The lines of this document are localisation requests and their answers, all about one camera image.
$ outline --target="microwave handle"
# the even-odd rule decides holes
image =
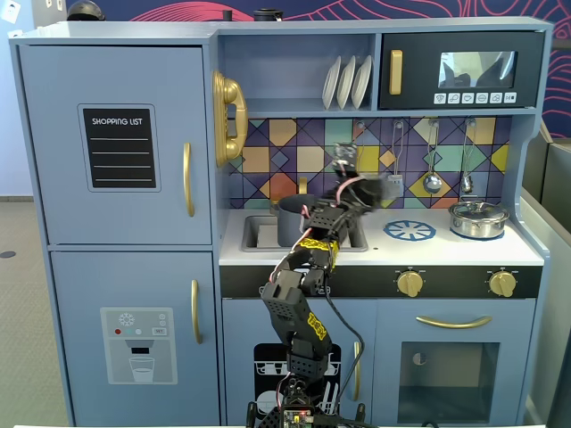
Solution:
[[[389,78],[389,94],[400,95],[402,87],[402,51],[391,51],[391,73]]]

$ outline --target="stovetop burner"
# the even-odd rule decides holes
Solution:
[[[396,220],[387,223],[385,233],[402,241],[425,241],[436,236],[436,229],[427,223],[415,220]]]

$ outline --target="gold door handle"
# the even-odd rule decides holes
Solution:
[[[402,87],[402,51],[391,51],[391,72],[389,75],[389,94],[400,95]]]
[[[300,177],[300,187],[298,194],[307,194],[307,177]]]
[[[193,330],[194,339],[199,345],[203,342],[203,337],[200,335],[200,326],[198,325],[198,281],[193,279],[193,292],[191,296],[190,306],[193,311]]]
[[[360,343],[355,342],[353,348],[355,350],[355,359],[357,359],[357,356],[359,356],[360,352]],[[360,392],[360,360],[357,363],[357,366],[355,366],[355,391],[353,391],[353,401],[357,401],[359,399],[359,392]]]
[[[190,143],[185,143],[185,155],[183,159],[183,182],[185,184],[186,211],[190,217],[194,217],[193,192],[190,186]]]
[[[423,324],[431,325],[433,327],[461,329],[461,328],[481,327],[482,325],[486,325],[490,321],[492,321],[492,317],[481,317],[475,321],[472,321],[471,323],[460,323],[460,324],[446,323],[444,321],[439,321],[431,317],[422,317],[422,316],[417,317],[417,321]]]
[[[214,94],[214,128],[216,134],[216,164],[240,156],[248,135],[248,109],[242,88],[235,80],[225,78],[214,71],[212,79]],[[236,106],[236,135],[228,135],[228,104]]]

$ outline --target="pot lid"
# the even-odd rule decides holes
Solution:
[[[450,213],[457,218],[476,222],[504,221],[509,218],[505,209],[488,202],[458,202],[450,207]]]

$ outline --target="toy kitchen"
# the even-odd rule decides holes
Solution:
[[[292,245],[280,202],[334,189],[345,153],[393,193],[325,291],[367,344],[354,370],[360,342],[309,299],[334,344],[319,407],[522,424],[550,258],[519,195],[551,35],[502,17],[12,39],[70,423],[244,426],[250,401],[262,419],[287,372],[260,299]]]

